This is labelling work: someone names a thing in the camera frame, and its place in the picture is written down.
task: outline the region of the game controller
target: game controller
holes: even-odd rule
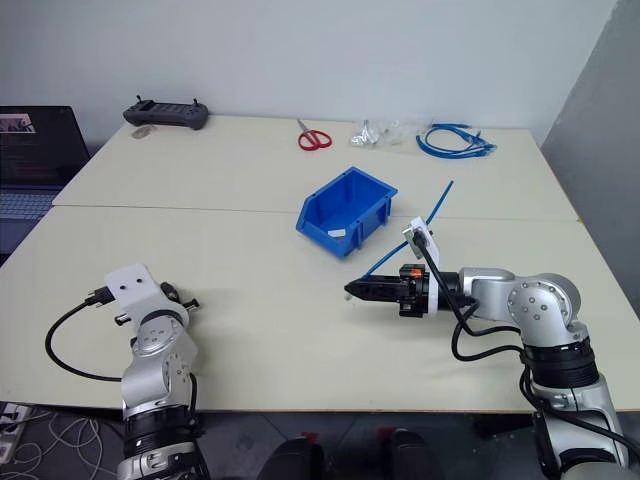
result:
[[[156,103],[153,100],[142,100],[137,95],[138,103],[127,108],[122,115],[124,119],[136,127],[146,123],[156,125],[178,125],[200,130],[209,118],[206,105],[198,103],[194,98],[191,105],[182,103]]]

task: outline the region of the white table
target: white table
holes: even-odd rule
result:
[[[59,315],[104,285],[104,274],[145,263],[158,280],[203,304],[191,334],[205,410],[529,411],[513,353],[463,364],[449,350],[454,320],[398,317],[393,304],[344,300],[342,287],[401,240],[392,217],[364,248],[338,260],[295,232],[295,213],[55,207],[0,270],[0,398],[121,406],[118,384],[73,376],[43,348]],[[640,324],[583,225],[558,220],[437,219],[443,270],[553,271],[582,295],[600,370],[616,407],[640,409]],[[405,250],[381,273],[415,259]],[[54,348],[79,368],[119,375],[130,361],[128,325],[115,303],[83,311]],[[465,338],[484,350],[513,334]]]
[[[332,135],[333,146],[301,150],[291,119],[213,116],[203,130],[159,126],[138,140],[125,124],[54,203],[298,213],[308,195],[355,165],[398,189],[393,215],[427,215],[454,179],[443,218],[577,218],[527,130],[483,130],[498,145],[490,156],[443,160],[414,138],[363,149],[349,146],[350,123],[307,125]],[[458,139],[448,135],[434,141],[453,146]]]

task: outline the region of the black wire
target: black wire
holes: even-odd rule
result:
[[[531,389],[531,369],[528,365],[525,365],[522,375],[520,375],[520,392],[527,399],[527,401],[536,409],[536,411],[547,413],[559,420],[564,420],[567,423],[575,425],[576,427],[584,428],[593,433],[603,435],[615,442],[621,443],[627,450],[629,450],[638,460],[640,460],[640,446],[638,446],[633,440],[630,440],[623,435],[619,435],[615,432],[607,430],[606,428],[598,427],[592,423],[580,420],[566,412],[561,412],[552,408],[545,400],[537,398],[533,390]]]
[[[191,412],[191,416],[195,418],[196,401],[198,400],[198,380],[193,373],[189,373],[189,378],[191,379],[191,403],[189,405],[189,411]]]
[[[52,343],[52,340],[53,340],[53,335],[55,334],[56,330],[66,320],[68,320],[70,317],[72,317],[73,315],[78,313],[80,310],[82,310],[86,306],[88,306],[88,303],[85,301],[85,302],[81,303],[80,305],[78,305],[77,307],[69,310],[62,317],[60,317],[56,323],[51,325],[51,328],[47,332],[47,337],[44,340],[44,348],[45,348],[45,350],[47,352],[47,355],[49,355],[49,358],[56,365],[58,365],[60,368],[63,368],[67,372],[73,373],[74,375],[79,375],[81,377],[90,378],[91,380],[101,380],[103,382],[119,382],[120,380],[122,380],[120,377],[105,377],[103,375],[95,375],[93,373],[87,373],[87,372],[83,372],[82,370],[78,370],[77,368],[74,368],[71,365],[69,365],[69,364],[63,362],[62,360],[60,360],[60,358],[53,352],[53,347],[51,346],[51,343]]]
[[[422,234],[416,234],[416,235],[414,235],[413,237],[413,242],[420,249],[420,252],[422,252],[424,259],[427,262],[427,265],[429,265],[429,270],[431,270],[430,274],[433,275],[433,278],[435,278],[436,282],[438,282],[438,286],[440,287],[440,292],[442,292],[442,295],[447,300],[447,303],[449,304],[449,308],[451,308],[454,315],[456,314],[456,310],[458,311],[458,313],[460,313],[460,309],[457,307],[457,304],[453,299],[453,297],[451,297],[449,293],[449,289],[447,288],[447,284],[442,278],[442,273],[440,273],[440,270],[438,270],[438,267],[436,266],[435,262],[433,261],[433,258],[431,258],[431,255],[427,250]],[[456,315],[456,319],[458,320],[458,323],[460,324],[462,329],[464,329],[464,331],[467,332],[472,337],[482,337],[484,335],[489,335],[490,333],[496,333],[496,332],[514,332],[514,333],[520,334],[520,329],[516,327],[491,327],[491,328],[486,328],[484,330],[475,331],[475,330],[472,330],[471,327],[469,327],[469,325],[467,325],[466,321],[461,321],[458,315]]]
[[[435,262],[433,261],[433,258],[431,258],[431,255],[429,254],[429,251],[427,250],[427,246],[425,245],[425,239],[422,236],[422,234],[421,233],[416,233],[413,236],[413,242],[420,249],[420,252],[424,256],[424,259],[426,260],[427,265],[429,265],[429,270],[431,271],[431,275],[433,275],[433,277],[436,279],[436,282],[438,282],[438,287],[440,288],[440,293],[442,293],[442,296],[444,296],[447,304],[449,305],[449,308],[451,309],[451,311],[453,312],[453,315],[456,317],[456,320],[458,321],[456,327],[453,330],[453,335],[451,337],[451,351],[453,353],[453,356],[457,360],[460,360],[462,362],[473,362],[475,360],[480,360],[482,358],[486,358],[486,357],[489,357],[491,355],[495,355],[497,353],[507,352],[507,351],[514,351],[514,352],[518,352],[519,354],[522,354],[523,353],[522,348],[518,347],[516,345],[503,345],[503,346],[500,346],[500,347],[491,348],[491,349],[489,349],[489,350],[487,350],[485,352],[477,353],[477,354],[474,354],[474,355],[462,355],[458,351],[458,340],[460,338],[460,333],[461,333],[462,330],[464,330],[465,332],[467,332],[469,335],[471,335],[473,337],[479,337],[479,336],[482,336],[482,335],[488,335],[490,333],[495,333],[495,332],[515,332],[515,333],[520,333],[520,330],[515,328],[515,327],[492,327],[492,328],[487,328],[485,330],[480,330],[478,332],[472,330],[467,325],[467,320],[473,314],[473,312],[475,312],[475,310],[478,308],[477,302],[474,305],[472,305],[471,307],[469,307],[469,309],[467,309],[465,314],[463,314],[460,311],[460,308],[458,307],[458,305],[456,304],[456,301],[451,296],[451,293],[449,292],[449,289],[447,288],[447,284],[443,280],[442,275],[440,274],[440,270],[438,270],[438,267],[436,266]]]
[[[207,460],[204,458],[202,454],[202,450],[200,450],[200,445],[198,442],[193,442],[196,449],[196,455],[200,459],[198,464],[196,465],[196,471],[198,472],[199,478],[202,480],[210,480],[211,474],[209,473],[209,467],[207,466]]]

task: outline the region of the white bracket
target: white bracket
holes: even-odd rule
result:
[[[413,243],[413,235],[417,231],[420,231],[424,234],[424,237],[427,239],[427,251],[429,252],[429,255],[431,255],[431,258],[433,259],[433,263],[436,264],[436,267],[440,268],[440,252],[438,250],[438,246],[436,245],[436,242],[433,241],[431,232],[429,232],[429,229],[427,228],[426,223],[424,223],[424,220],[422,220],[422,217],[416,217],[413,220],[411,220],[411,223],[405,230],[403,230],[402,234],[407,239],[407,243],[411,247],[411,250],[413,250],[413,253],[416,256],[416,258],[420,260],[422,258],[422,252],[416,246],[416,244]],[[438,282],[436,281],[432,273],[431,275],[429,275],[429,298],[428,298],[428,304],[427,304],[428,317],[434,317],[438,313],[439,291],[440,290],[438,287]]]
[[[136,263],[111,272],[104,278],[120,307],[131,318],[135,334],[142,319],[156,310],[172,310],[180,315],[184,328],[189,325],[187,310],[167,298],[144,265]]]

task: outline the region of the laptop keyboard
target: laptop keyboard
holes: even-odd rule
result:
[[[55,193],[0,193],[0,220],[38,220],[51,208]]]

